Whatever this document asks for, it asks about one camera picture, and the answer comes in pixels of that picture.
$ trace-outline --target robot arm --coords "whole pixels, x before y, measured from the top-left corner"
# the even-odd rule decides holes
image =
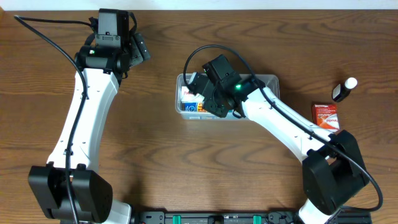
[[[296,121],[300,122],[307,129],[312,130],[315,134],[321,136],[324,140],[330,141],[328,137],[332,132],[320,128],[311,123],[296,111],[289,108],[273,92],[268,88],[264,88],[266,95],[276,103],[276,105],[283,109],[285,113]],[[242,102],[244,114],[273,134],[280,140],[288,149],[290,149],[297,159],[302,163],[307,158],[307,152],[311,149],[319,149],[323,146],[320,141],[311,138],[307,133],[296,127],[286,118],[281,116],[272,106],[264,99],[260,90],[257,89],[248,95],[248,99]],[[300,219],[306,224],[325,223],[333,215],[325,215],[314,204],[307,199],[305,205],[299,210],[298,215]]]
[[[131,30],[129,16],[135,23]],[[19,16],[16,19],[19,22],[24,19],[54,22]],[[96,173],[98,150],[106,116],[123,75],[127,77],[130,67],[150,59],[150,55],[143,37],[136,33],[136,19],[132,13],[100,9],[99,18],[90,18],[90,21],[94,34],[89,35],[75,55],[73,65],[83,77],[76,73],[75,91],[62,134],[46,166],[32,166],[28,182],[47,218],[130,224],[131,206],[113,200],[112,186]],[[52,43],[25,22],[21,23]],[[87,97],[80,111],[82,83],[86,83]],[[69,151],[66,148],[76,118],[79,119],[74,129],[71,154],[68,154],[68,167],[66,153]]]
[[[119,83],[114,73],[103,73],[102,69],[85,68],[83,71],[88,88],[88,99],[80,115],[80,122],[73,138],[70,168],[76,169],[78,164],[86,165],[86,169],[98,171],[98,150],[104,129],[106,116],[114,96],[118,93]],[[80,77],[75,75],[75,91],[70,105],[67,120],[55,149],[49,156],[47,164],[53,162],[54,167],[65,168],[65,149],[73,121],[81,101],[83,87]]]
[[[187,63],[195,53],[207,47],[219,45],[199,48]],[[203,109],[219,117],[225,117],[230,110],[247,116],[271,132],[302,163],[303,187],[308,200],[298,212],[301,221],[325,223],[369,183],[360,171],[360,168],[365,171],[366,168],[358,144],[349,132],[343,130],[334,135],[306,120],[281,102],[254,75],[242,80],[224,55],[206,63],[203,68],[205,74],[194,73],[187,83],[190,91],[203,95]],[[344,157],[347,154],[352,161]],[[336,158],[336,161],[329,165],[328,157]]]

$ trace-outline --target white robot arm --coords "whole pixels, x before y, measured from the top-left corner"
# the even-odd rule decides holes
[[[307,129],[312,130],[324,140],[329,141],[328,137],[331,132],[329,130],[320,128],[311,123],[296,111],[289,108],[273,92],[265,87],[265,94],[276,103],[276,105],[285,111],[291,118],[302,123]],[[302,162],[307,158],[307,152],[311,149],[320,149],[323,143],[311,138],[307,133],[296,127],[286,118],[281,116],[272,106],[264,99],[260,90],[257,89],[248,95],[248,99],[242,102],[244,114],[273,134],[280,140],[297,159]],[[325,223],[332,215],[325,215],[319,211],[311,201],[307,199],[305,205],[298,212],[299,217],[305,224],[322,224]]]
[[[86,170],[98,172],[98,153],[104,124],[113,98],[118,93],[119,83],[113,72],[107,74],[102,69],[85,68],[83,75],[87,83],[89,98],[81,112],[73,138],[70,168],[77,169],[78,165],[84,165]],[[75,92],[67,120],[60,139],[47,160],[47,164],[53,164],[54,168],[65,168],[65,149],[81,101],[83,87],[77,73],[75,80]],[[131,206],[113,199],[109,216],[103,223],[130,224],[130,219]]]

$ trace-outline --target red and white box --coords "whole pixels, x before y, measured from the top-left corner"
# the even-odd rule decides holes
[[[332,132],[340,129],[336,105],[313,105],[312,118],[313,122],[321,128]]]
[[[182,103],[202,103],[205,98],[201,94],[194,95],[189,92],[188,87],[181,86],[181,102]]]

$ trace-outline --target cable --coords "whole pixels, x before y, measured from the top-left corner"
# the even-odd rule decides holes
[[[33,19],[33,18],[26,18],[26,17],[22,17],[22,16],[14,16],[14,18],[20,22],[24,27],[28,28],[30,31],[32,31],[33,33],[35,33],[36,35],[38,35],[39,37],[41,37],[42,39],[44,39],[45,41],[47,41],[49,44],[51,44],[53,47],[55,47],[57,50],[59,50],[68,60],[69,62],[75,67],[76,71],[78,72],[80,79],[81,79],[81,84],[83,85],[83,92],[81,93],[81,102],[80,102],[80,106],[79,109],[77,111],[76,114],[76,118],[75,121],[73,122],[73,126],[72,129],[70,131],[69,134],[69,140],[68,140],[68,144],[67,144],[67,148],[65,150],[66,152],[66,156],[65,156],[65,178],[67,181],[67,192],[68,192],[68,198],[70,201],[70,206],[72,208],[72,213],[73,213],[73,219],[75,220],[76,224],[79,224],[79,218],[78,218],[78,214],[77,214],[77,209],[76,209],[76,205],[75,205],[75,201],[73,199],[73,194],[72,194],[72,185],[70,182],[70,156],[72,153],[72,141],[73,141],[73,137],[75,135],[75,131],[77,128],[77,124],[79,123],[79,119],[80,119],[80,115],[81,112],[83,111],[83,107],[87,98],[87,85],[86,85],[86,80],[82,74],[82,72],[79,70],[77,64],[75,63],[75,61],[60,47],[58,46],[56,43],[54,43],[52,40],[50,40],[48,37],[44,36],[42,33],[40,33],[39,31],[37,31],[36,29],[34,29],[33,27],[31,27],[30,25],[28,25],[26,22],[24,22],[24,20],[27,21],[36,21],[36,22],[47,22],[48,20],[46,19]],[[74,23],[74,24],[84,24],[86,25],[87,23],[85,22],[79,22],[79,21],[51,21],[51,22],[57,22],[57,23]]]
[[[333,223],[336,223],[334,221],[334,219],[338,218],[338,215],[341,213],[341,211],[342,211],[341,208],[339,210],[337,210],[337,212],[335,212],[335,214],[333,214],[331,217],[329,217],[328,221],[326,221],[325,224],[331,224],[332,221],[333,221]]]
[[[137,19],[136,19],[134,13],[129,12],[129,15],[130,15],[132,21],[134,22],[134,26],[130,30],[130,36],[133,36],[137,31]]]
[[[187,83],[187,67],[189,64],[189,61],[192,59],[192,57],[198,53],[199,51],[203,50],[203,49],[207,49],[207,48],[219,48],[219,49],[224,49],[227,50],[229,52],[231,52],[232,54],[235,54],[240,61],[242,61],[242,63],[244,64],[244,66],[250,71],[250,74],[252,76],[252,78],[254,79],[254,81],[256,82],[257,86],[260,86],[259,83],[259,79],[257,78],[256,74],[254,73],[254,71],[252,70],[252,68],[249,66],[249,64],[247,63],[247,61],[245,61],[244,58],[242,58],[242,56],[240,56],[240,54],[238,54],[235,50],[229,48],[229,47],[225,47],[222,45],[218,45],[218,44],[211,44],[211,45],[204,45],[202,47],[199,47],[198,49],[194,50],[192,52],[192,54],[187,58],[187,61],[185,62],[185,66],[184,66],[184,70],[183,70],[183,79],[185,82],[185,85],[187,86],[187,88],[191,90],[189,84]],[[290,121],[291,123],[293,123],[294,125],[296,125],[298,128],[300,128],[302,131],[304,131],[305,133],[309,134],[312,138],[320,141],[322,144],[328,146],[330,149],[332,149],[333,151],[335,151],[337,154],[339,154],[341,157],[345,158],[346,160],[350,161],[352,164],[354,164],[361,172],[363,175],[365,175],[369,181],[372,183],[372,185],[374,186],[374,188],[376,189],[377,192],[377,197],[379,199],[378,204],[373,207],[373,208],[357,208],[357,207],[349,207],[349,206],[342,206],[342,209],[345,210],[352,210],[352,211],[357,211],[357,212],[374,212],[376,210],[379,210],[382,205],[383,205],[383,195],[380,189],[380,186],[377,184],[377,182],[374,180],[374,178],[372,177],[372,175],[365,170],[364,168],[362,168],[357,162],[355,162],[354,160],[352,160],[352,158],[350,158],[349,156],[347,156],[344,152],[342,152],[341,150],[339,150],[336,146],[334,146],[333,144],[331,144],[330,142],[324,140],[323,138],[321,138],[320,136],[316,135],[313,131],[308,130],[305,126],[303,126],[302,124],[300,124],[299,122],[297,122],[296,120],[294,120],[293,118],[291,118],[289,115],[287,115],[285,112],[283,112],[277,105],[275,101],[272,101],[264,92],[264,90],[262,88],[259,88],[261,94],[263,95],[263,97],[267,100],[267,102],[272,106],[273,109],[275,109],[276,111],[278,111],[278,113],[280,113],[280,115],[282,115],[284,118],[286,118],[288,121]]]
[[[91,24],[89,24],[88,22],[82,22],[82,21],[60,21],[60,20],[51,20],[51,19],[36,19],[36,18],[29,18],[29,17],[24,17],[24,16],[17,16],[17,17],[24,21],[63,23],[63,24],[83,24],[83,25],[91,27]]]

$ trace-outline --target white bottle cap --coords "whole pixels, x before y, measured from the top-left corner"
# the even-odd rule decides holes
[[[349,89],[352,90],[354,87],[356,87],[356,84],[358,84],[358,81],[356,80],[356,78],[348,78],[346,80],[346,82],[344,83],[344,86]]]

